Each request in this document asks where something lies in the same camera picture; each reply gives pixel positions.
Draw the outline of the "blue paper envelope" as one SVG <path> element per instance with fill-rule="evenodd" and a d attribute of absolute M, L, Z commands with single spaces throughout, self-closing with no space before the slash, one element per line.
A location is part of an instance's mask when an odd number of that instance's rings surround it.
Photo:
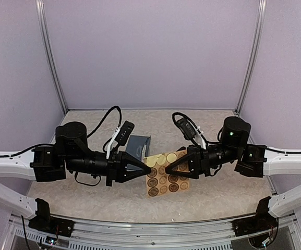
<path fill-rule="evenodd" d="M 126 152 L 144 164 L 144 159 L 149 156 L 150 142 L 150 136 L 131 135 Z"/>

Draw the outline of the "brown sticker sheet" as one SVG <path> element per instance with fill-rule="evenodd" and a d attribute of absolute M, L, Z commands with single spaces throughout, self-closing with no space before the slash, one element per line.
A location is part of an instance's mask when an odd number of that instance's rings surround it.
<path fill-rule="evenodd" d="M 165 168 L 187 154 L 186 150 L 162 153 L 144 158 L 146 166 L 151 173 L 146 175 L 147 193 L 149 197 L 156 197 L 168 193 L 186 191 L 190 187 L 187 177 L 167 174 Z"/>

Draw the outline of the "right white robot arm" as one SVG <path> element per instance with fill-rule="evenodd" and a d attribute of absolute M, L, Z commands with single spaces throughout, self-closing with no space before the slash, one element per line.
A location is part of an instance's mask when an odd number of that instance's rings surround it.
<path fill-rule="evenodd" d="M 174 124 L 184 138 L 192 142 L 187 153 L 165 168 L 167 174 L 190 179 L 215 175 L 223 164 L 236 163 L 239 174 L 262 178 L 279 174 L 301 175 L 301 149 L 277 149 L 266 145 L 249 144 L 251 125 L 231 116 L 224 119 L 217 142 L 209 142 L 192 120 L 182 116 Z M 259 201 L 250 227 L 261 231 L 272 218 L 278 218 L 301 207 L 301 185 L 280 195 L 268 196 Z"/>

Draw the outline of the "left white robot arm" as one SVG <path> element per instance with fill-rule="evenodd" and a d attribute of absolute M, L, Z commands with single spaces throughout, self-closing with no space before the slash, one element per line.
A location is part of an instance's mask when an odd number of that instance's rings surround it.
<path fill-rule="evenodd" d="M 58 126 L 55 144 L 38 144 L 22 152 L 0 152 L 0 177 L 21 178 L 36 182 L 66 179 L 66 172 L 105 177 L 106 186 L 145 176 L 150 167 L 127 152 L 101 153 L 88 147 L 87 128 L 81 122 Z M 30 198 L 0 183 L 0 203 L 24 218 L 36 221 L 44 231 L 56 227 L 49 204 Z"/>

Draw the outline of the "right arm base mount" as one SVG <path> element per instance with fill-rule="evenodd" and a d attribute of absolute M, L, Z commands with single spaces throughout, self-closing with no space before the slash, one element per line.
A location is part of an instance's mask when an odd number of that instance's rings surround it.
<path fill-rule="evenodd" d="M 232 222 L 235 236 L 253 234 L 279 225 L 277 218 L 269 214 L 268 203 L 270 199 L 270 196 L 261 199 L 253 216 L 236 219 Z"/>

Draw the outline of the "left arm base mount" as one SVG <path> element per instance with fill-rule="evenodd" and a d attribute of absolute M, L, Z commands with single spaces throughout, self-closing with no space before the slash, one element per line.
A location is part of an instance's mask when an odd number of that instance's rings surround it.
<path fill-rule="evenodd" d="M 29 220 L 29 228 L 38 231 L 54 234 L 56 236 L 65 236 L 70 238 L 74 229 L 75 222 L 68 219 L 53 217 L 50 213 L 48 202 L 36 198 L 37 209 L 35 216 Z"/>

